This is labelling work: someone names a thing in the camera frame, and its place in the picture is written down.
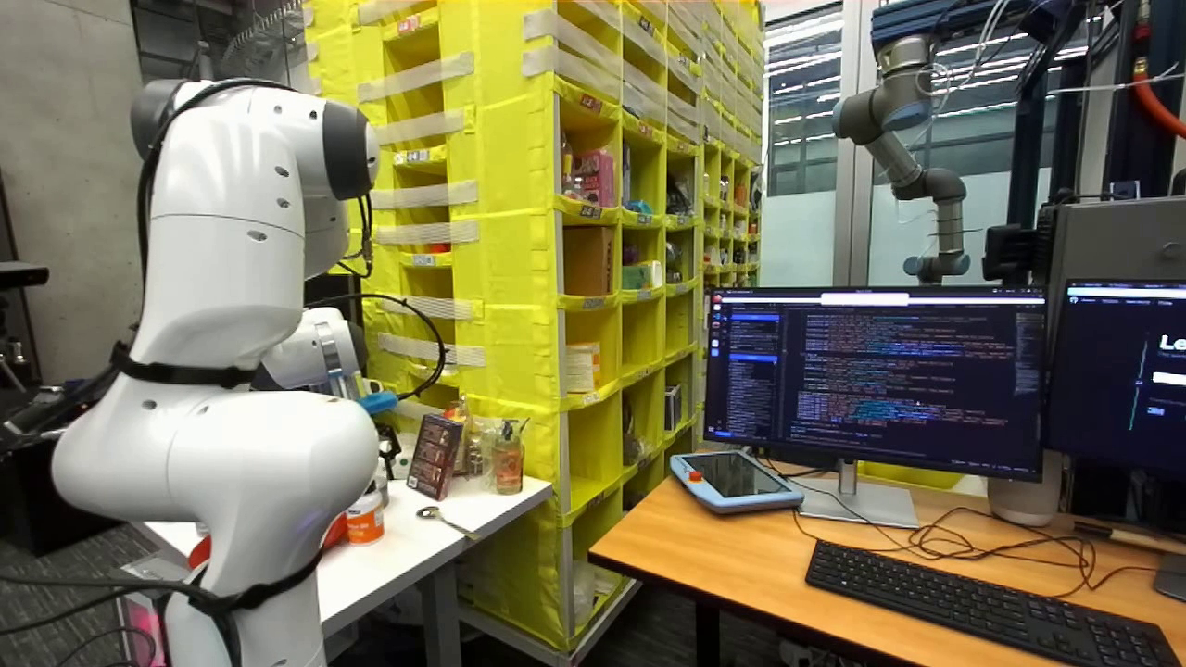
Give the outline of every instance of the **bottle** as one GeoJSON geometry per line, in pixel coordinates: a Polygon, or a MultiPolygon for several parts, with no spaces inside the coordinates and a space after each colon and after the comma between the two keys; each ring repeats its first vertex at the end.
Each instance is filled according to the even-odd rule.
{"type": "Polygon", "coordinates": [[[503,418],[492,445],[492,493],[523,493],[523,423],[503,418]]]}

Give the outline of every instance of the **wooden desk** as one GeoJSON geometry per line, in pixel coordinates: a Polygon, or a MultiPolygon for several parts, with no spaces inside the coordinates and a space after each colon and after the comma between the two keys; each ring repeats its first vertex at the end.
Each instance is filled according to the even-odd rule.
{"type": "MultiPolygon", "coordinates": [[[[916,512],[922,522],[945,509],[974,505],[953,493],[916,493],[916,512]]],[[[802,525],[823,541],[856,550],[890,550],[890,541],[871,525],[813,522],[802,525]]],[[[1012,544],[1036,539],[1027,531],[1005,525],[997,519],[959,517],[958,525],[979,550],[1012,544]]],[[[813,589],[805,582],[813,560],[813,539],[805,539],[790,512],[772,517],[709,517],[680,483],[653,488],[622,522],[617,522],[596,544],[592,562],[628,570],[635,577],[674,585],[698,598],[698,640],[709,633],[709,657],[701,665],[718,665],[717,609],[739,609],[787,628],[790,633],[809,633],[814,640],[843,640],[850,650],[869,650],[886,659],[906,665],[1040,665],[1029,654],[1017,654],[970,633],[958,633],[922,619],[884,612],[850,598],[813,589]]],[[[1070,562],[1070,554],[1057,544],[1027,550],[1022,556],[1045,556],[1070,562]]],[[[1099,544],[1099,570],[1112,568],[1153,568],[1153,554],[1099,544]]],[[[1080,582],[1070,568],[1021,562],[1021,560],[981,560],[981,562],[939,562],[942,570],[1008,582],[1029,592],[1069,592],[1080,582]]],[[[1076,592],[1070,604],[1120,612],[1131,619],[1155,624],[1186,659],[1186,604],[1155,598],[1148,589],[1153,570],[1134,570],[1112,577],[1099,592],[1076,592]]]]}

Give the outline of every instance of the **keyboard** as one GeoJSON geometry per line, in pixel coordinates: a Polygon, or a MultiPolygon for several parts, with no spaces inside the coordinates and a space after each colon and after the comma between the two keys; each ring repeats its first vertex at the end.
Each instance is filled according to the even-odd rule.
{"type": "Polygon", "coordinates": [[[1180,665],[1153,624],[929,570],[880,554],[814,541],[809,585],[922,624],[963,629],[1061,665],[1180,665]]]}

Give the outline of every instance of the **cardboard box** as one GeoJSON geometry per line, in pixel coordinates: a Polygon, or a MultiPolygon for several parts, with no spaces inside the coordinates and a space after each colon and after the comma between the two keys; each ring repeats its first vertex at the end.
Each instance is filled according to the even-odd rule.
{"type": "Polygon", "coordinates": [[[564,292],[599,298],[617,288],[617,232],[599,225],[564,231],[564,292]]]}

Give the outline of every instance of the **desk leg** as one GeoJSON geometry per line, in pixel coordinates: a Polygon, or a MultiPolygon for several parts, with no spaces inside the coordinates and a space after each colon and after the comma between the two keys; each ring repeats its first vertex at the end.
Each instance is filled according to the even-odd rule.
{"type": "Polygon", "coordinates": [[[718,612],[698,602],[698,667],[718,667],[718,612]]]}
{"type": "Polygon", "coordinates": [[[429,667],[459,667],[455,570],[445,562],[422,585],[422,633],[429,667]]]}

